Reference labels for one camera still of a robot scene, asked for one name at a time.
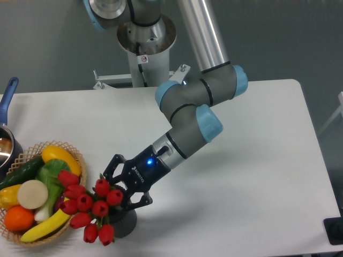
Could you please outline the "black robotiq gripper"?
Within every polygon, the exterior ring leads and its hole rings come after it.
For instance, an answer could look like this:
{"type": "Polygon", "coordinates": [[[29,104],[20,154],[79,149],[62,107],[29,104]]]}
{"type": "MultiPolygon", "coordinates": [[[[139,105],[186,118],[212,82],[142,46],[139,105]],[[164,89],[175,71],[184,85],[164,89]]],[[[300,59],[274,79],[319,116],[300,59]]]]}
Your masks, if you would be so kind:
{"type": "Polygon", "coordinates": [[[149,193],[150,188],[171,171],[171,168],[160,158],[167,150],[168,147],[163,146],[155,153],[153,146],[150,145],[130,160],[126,160],[121,154],[113,156],[102,175],[111,186],[119,182],[125,184],[126,191],[121,201],[121,207],[124,210],[134,210],[153,203],[149,193]],[[124,164],[123,170],[119,175],[114,176],[119,164],[124,164]],[[131,197],[138,192],[143,195],[138,202],[132,202],[131,197]]]}

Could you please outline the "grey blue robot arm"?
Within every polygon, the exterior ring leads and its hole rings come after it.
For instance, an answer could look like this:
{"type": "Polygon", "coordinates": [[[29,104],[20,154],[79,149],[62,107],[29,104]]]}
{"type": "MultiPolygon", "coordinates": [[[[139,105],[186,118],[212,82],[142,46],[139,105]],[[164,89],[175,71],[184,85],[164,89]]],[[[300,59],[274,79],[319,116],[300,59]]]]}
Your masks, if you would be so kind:
{"type": "Polygon", "coordinates": [[[117,27],[127,52],[132,85],[155,87],[155,101],[171,129],[131,160],[115,155],[104,172],[126,189],[126,210],[149,205],[151,186],[210,143],[223,126],[211,107],[243,94],[248,78],[226,53],[210,1],[178,1],[202,77],[184,85],[184,72],[169,73],[169,51],[176,40],[173,22],[160,1],[84,1],[93,25],[117,27]]]}

